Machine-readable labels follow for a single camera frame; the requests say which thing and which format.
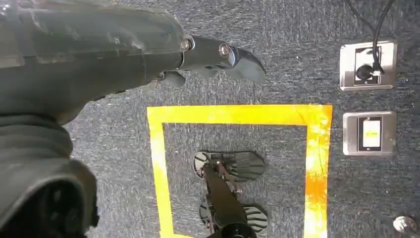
yellow square marking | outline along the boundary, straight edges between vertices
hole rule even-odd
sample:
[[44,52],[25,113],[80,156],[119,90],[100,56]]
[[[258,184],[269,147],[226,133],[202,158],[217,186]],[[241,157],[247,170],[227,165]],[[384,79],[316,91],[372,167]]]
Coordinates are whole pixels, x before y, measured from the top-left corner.
[[163,123],[307,126],[304,238],[327,237],[328,153],[332,105],[229,105],[147,108],[160,237],[174,234]]

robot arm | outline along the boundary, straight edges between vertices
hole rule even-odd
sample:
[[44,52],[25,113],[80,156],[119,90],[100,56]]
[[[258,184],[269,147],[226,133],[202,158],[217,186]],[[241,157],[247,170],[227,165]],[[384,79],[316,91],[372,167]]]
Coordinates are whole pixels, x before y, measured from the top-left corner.
[[83,237],[98,224],[95,176],[60,125],[84,105],[179,70],[265,80],[262,64],[191,36],[166,11],[85,0],[0,0],[0,237]]

bolt head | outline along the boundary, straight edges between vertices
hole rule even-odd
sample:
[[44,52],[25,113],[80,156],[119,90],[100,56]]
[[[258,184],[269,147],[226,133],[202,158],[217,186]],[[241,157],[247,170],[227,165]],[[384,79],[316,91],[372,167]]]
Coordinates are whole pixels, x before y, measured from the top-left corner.
[[191,41],[188,39],[185,39],[181,42],[181,49],[183,51],[189,51],[191,49]]
[[229,56],[230,48],[227,44],[223,43],[219,47],[220,56],[226,58]]

black power plug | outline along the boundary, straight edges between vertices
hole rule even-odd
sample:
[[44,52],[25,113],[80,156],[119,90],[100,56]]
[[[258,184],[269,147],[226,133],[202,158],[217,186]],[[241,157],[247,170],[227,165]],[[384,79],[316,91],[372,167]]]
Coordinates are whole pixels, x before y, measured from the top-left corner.
[[359,78],[363,81],[366,81],[366,80],[372,78],[373,72],[374,72],[374,70],[373,70],[372,66],[365,64],[365,65],[360,66],[356,70],[356,76],[357,76],[357,78]]

